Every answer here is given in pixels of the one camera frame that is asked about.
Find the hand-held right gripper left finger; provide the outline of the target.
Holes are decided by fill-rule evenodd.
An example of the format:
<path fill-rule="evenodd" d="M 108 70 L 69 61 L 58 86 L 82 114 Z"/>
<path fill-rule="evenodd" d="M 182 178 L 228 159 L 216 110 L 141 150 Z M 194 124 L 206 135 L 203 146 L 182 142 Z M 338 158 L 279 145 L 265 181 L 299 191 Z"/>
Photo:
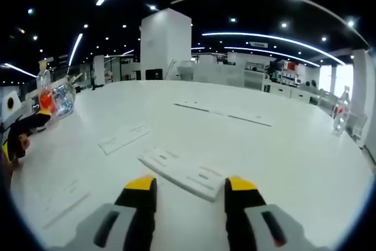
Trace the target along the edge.
<path fill-rule="evenodd" d="M 150 250 L 155 231 L 157 179 L 139 177 L 125 185 L 114 203 L 105 203 L 83 221 L 75 237 L 50 250 Z"/>

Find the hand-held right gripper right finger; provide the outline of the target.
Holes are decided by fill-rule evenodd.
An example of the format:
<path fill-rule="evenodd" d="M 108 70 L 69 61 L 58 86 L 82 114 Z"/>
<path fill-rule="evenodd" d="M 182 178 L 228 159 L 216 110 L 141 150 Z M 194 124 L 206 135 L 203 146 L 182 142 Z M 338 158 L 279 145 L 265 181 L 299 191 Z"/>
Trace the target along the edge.
<path fill-rule="evenodd" d="M 323 250 L 306 238 L 300 223 L 266 203 L 257 186 L 245 179 L 226 179 L 224 210 L 230 250 Z"/>

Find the person's left hand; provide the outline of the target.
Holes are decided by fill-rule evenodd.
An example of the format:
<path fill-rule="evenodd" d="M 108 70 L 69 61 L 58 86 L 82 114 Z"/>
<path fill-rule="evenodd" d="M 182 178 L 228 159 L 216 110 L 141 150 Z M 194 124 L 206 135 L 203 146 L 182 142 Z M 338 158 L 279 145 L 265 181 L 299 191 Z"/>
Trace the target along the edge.
<path fill-rule="evenodd" d="M 17 159 L 9 162 L 6 157 L 1 159 L 3 179 L 6 187 L 10 187 L 13 172 L 18 168 L 19 162 Z"/>

